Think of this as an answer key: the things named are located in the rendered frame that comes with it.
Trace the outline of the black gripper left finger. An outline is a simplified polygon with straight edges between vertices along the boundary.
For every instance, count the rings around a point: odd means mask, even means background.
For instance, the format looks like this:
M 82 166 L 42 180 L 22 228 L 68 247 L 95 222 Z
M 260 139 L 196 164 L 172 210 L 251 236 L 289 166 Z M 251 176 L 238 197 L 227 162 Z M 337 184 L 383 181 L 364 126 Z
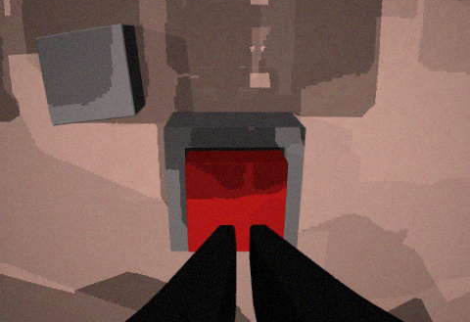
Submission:
M 235 322 L 234 225 L 218 225 L 180 270 L 125 322 Z

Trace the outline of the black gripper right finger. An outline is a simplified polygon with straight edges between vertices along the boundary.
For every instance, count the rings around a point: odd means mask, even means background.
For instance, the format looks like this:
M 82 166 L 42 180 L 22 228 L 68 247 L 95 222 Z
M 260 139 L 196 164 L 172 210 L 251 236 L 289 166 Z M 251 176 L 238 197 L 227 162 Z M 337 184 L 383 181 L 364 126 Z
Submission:
M 350 290 L 265 224 L 250 228 L 256 322 L 404 322 Z

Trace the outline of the red button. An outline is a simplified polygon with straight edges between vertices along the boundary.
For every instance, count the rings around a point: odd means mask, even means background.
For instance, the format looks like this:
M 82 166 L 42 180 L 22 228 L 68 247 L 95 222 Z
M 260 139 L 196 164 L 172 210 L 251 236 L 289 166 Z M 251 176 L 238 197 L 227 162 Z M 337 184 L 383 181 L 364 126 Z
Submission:
M 236 252 L 265 224 L 298 248 L 306 128 L 293 112 L 173 112 L 164 127 L 169 246 L 196 252 L 234 225 Z

